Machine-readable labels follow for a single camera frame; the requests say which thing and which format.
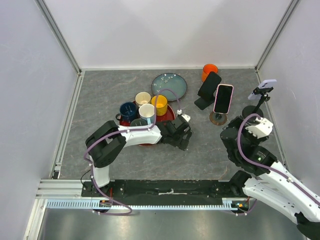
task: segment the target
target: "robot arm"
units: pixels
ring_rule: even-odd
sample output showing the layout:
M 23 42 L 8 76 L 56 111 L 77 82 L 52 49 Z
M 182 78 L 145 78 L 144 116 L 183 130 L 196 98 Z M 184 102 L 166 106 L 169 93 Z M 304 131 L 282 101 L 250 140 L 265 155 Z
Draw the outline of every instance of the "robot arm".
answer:
M 319 239 L 320 197 L 289 173 L 272 153 L 259 146 L 269 138 L 273 124 L 262 118 L 256 120 L 259 122 L 257 125 L 245 125 L 240 136 L 241 149 L 253 162 L 275 169 L 283 175 L 251 164 L 242 158 L 237 146 L 238 131 L 242 121 L 242 117 L 236 117 L 220 134 L 227 149 L 228 158 L 246 172 L 268 182 L 271 188 L 260 183 L 250 174 L 238 171 L 230 180 L 234 183 L 233 191 L 264 202 L 297 224 L 297 228 L 305 236 L 312 240 Z
M 109 166 L 123 148 L 140 144 L 163 143 L 186 150 L 192 135 L 189 120 L 190 117 L 186 114 L 178 115 L 175 120 L 157 122 L 154 127 L 145 126 L 147 130 L 141 131 L 137 130 L 141 129 L 141 126 L 119 126 L 113 120 L 107 121 L 85 141 L 86 147 L 89 148 L 103 136 L 120 131 L 101 141 L 89 151 L 98 187 L 109 184 Z

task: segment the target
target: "teal plate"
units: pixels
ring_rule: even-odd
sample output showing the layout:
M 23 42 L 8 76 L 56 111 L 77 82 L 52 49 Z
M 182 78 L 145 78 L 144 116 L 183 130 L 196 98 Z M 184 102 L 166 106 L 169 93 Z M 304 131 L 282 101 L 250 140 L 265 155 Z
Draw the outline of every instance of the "teal plate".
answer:
M 184 78 L 178 74 L 163 73 L 157 76 L 151 84 L 151 90 L 154 95 L 157 95 L 161 89 L 172 90 L 180 99 L 187 91 L 187 83 Z M 164 90 L 161 95 L 165 96 L 170 102 L 177 100 L 175 95 L 168 90 Z

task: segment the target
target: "gray floor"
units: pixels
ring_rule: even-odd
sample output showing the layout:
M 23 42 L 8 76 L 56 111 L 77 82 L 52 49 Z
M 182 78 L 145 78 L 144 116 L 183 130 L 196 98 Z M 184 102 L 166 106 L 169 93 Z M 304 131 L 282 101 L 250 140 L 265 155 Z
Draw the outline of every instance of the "gray floor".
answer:
M 296 225 L 258 202 L 248 216 L 215 210 L 142 210 L 99 216 L 91 210 L 46 209 L 39 240 L 304 240 Z
M 61 179 L 79 179 L 89 169 L 83 154 L 85 140 L 108 120 L 114 120 L 122 103 L 133 101 L 138 92 L 151 93 L 152 80 L 162 73 L 176 73 L 187 82 L 186 95 L 181 99 L 182 111 L 191 116 L 193 135 L 187 151 L 170 145 L 130 146 L 124 148 L 110 165 L 112 179 L 220 179 L 229 180 L 238 168 L 228 160 L 220 140 L 223 126 L 209 120 L 213 106 L 201 111 L 194 104 L 202 85 L 201 69 L 184 70 L 117 70 L 86 71 L 73 117 L 60 172 Z M 253 69 L 222 69 L 222 83 L 234 86 L 228 122 L 242 109 L 256 101 L 248 100 L 258 85 Z M 170 103 L 174 111 L 177 103 Z M 261 108 L 268 116 L 266 107 Z M 263 145 L 278 159 L 275 136 Z

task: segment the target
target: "phone stand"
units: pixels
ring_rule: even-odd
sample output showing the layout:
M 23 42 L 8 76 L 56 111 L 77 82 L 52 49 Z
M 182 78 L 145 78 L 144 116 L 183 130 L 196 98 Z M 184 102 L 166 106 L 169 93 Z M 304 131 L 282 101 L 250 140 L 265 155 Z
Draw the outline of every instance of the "phone stand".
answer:
M 227 122 L 227 115 L 213 111 L 210 113 L 210 121 L 215 125 L 221 126 Z
M 214 93 L 221 83 L 221 77 L 215 72 L 210 72 L 198 91 L 198 98 L 194 104 L 201 110 L 209 107 L 215 102 Z
M 260 117 L 264 117 L 264 113 L 263 111 L 260 109 L 260 106 L 264 103 L 264 102 L 268 102 L 270 100 L 270 97 L 268 96 L 268 93 L 270 93 L 274 88 L 270 87 L 270 88 L 256 88 L 253 90 L 253 94 L 255 95 L 261 95 L 260 100 L 258 102 L 258 104 L 256 106 L 253 105 L 249 105 L 246 106 L 243 110 L 242 110 L 242 116 L 244 118 L 248 117 L 250 114 L 258 114 Z M 251 117 L 248 122 L 251 124 L 255 123 L 256 118 L 255 117 Z

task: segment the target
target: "red plate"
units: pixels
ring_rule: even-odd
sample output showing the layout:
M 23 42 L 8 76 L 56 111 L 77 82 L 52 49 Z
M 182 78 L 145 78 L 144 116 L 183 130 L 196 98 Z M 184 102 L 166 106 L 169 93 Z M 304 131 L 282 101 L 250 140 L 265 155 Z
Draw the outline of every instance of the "red plate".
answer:
M 172 121 L 172 120 L 175 120 L 176 119 L 176 115 L 175 115 L 175 112 L 174 110 L 172 109 L 172 107 L 168 104 L 168 109 L 165 113 L 165 115 L 163 116 L 156 116 L 156 121 L 157 122 L 163 122 L 163 121 Z M 121 126 L 126 126 L 126 127 L 130 127 L 130 123 L 127 122 L 127 121 L 122 121 L 122 119 L 120 119 L 119 121 L 119 124 Z M 152 144 L 141 144 L 140 146 L 150 146 Z

